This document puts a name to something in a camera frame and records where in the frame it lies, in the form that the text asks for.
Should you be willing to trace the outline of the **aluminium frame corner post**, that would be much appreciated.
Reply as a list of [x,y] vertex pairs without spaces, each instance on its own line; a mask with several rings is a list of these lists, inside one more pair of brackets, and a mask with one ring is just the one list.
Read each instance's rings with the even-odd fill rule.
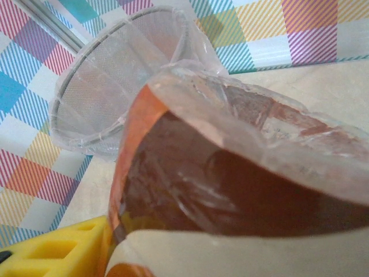
[[18,0],[35,17],[46,24],[61,40],[63,40],[76,53],[85,45],[76,35],[49,11],[40,0]]

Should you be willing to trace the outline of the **brown tea bottle orange label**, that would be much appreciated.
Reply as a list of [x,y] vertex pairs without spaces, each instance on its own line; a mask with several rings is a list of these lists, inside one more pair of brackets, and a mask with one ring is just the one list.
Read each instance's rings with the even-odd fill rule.
[[190,61],[131,105],[106,277],[369,277],[369,134]]

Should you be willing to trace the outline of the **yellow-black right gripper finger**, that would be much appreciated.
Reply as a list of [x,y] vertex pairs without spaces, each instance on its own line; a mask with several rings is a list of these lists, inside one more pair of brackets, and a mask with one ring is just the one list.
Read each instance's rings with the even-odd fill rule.
[[111,252],[100,216],[0,248],[0,277],[104,277]]

